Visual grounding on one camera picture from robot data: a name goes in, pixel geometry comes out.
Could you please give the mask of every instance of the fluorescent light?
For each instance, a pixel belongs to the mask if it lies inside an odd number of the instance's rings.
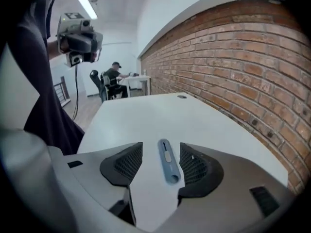
[[[91,19],[98,18],[89,0],[79,0],[79,2],[83,6],[83,8],[86,10],[86,12],[88,13]]]

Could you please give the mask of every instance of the black cable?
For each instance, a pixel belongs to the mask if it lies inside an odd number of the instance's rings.
[[[76,92],[77,92],[77,100],[76,100],[76,106],[74,108],[72,120],[75,120],[78,114],[78,108],[79,108],[79,93],[78,93],[78,65],[75,65],[75,81],[76,81]]]

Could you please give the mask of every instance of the dark clothing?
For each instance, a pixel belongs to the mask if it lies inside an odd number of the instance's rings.
[[[108,71],[105,73],[109,79],[110,79],[110,85],[117,84],[117,77],[120,75],[118,71],[116,71],[113,68],[108,69]]]
[[[126,85],[120,85],[120,87],[117,88],[118,91],[122,92],[122,96],[121,98],[127,98],[127,88],[126,88]]]
[[[64,155],[76,154],[84,132],[63,110],[54,89],[47,38],[54,0],[35,0],[27,9],[12,37],[9,48],[19,68],[40,94],[24,127]]]

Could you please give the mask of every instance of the white table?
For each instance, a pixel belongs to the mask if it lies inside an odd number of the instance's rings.
[[[130,92],[130,82],[131,81],[147,81],[147,94],[150,95],[150,77],[146,75],[139,75],[136,77],[127,77],[124,79],[126,82],[126,88],[127,88],[127,95],[130,98],[131,92]]]
[[[78,153],[143,142],[143,162],[130,184],[137,227],[152,232],[177,208],[184,186],[165,181],[157,142],[166,138],[179,163],[179,143],[208,147],[249,159],[287,185],[287,170],[255,137],[219,111],[185,93],[105,101]]]

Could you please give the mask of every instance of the camera lens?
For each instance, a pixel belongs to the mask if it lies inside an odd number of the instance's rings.
[[[83,26],[84,26],[84,27],[87,27],[88,25],[89,25],[89,21],[84,21],[84,22],[83,22]]]

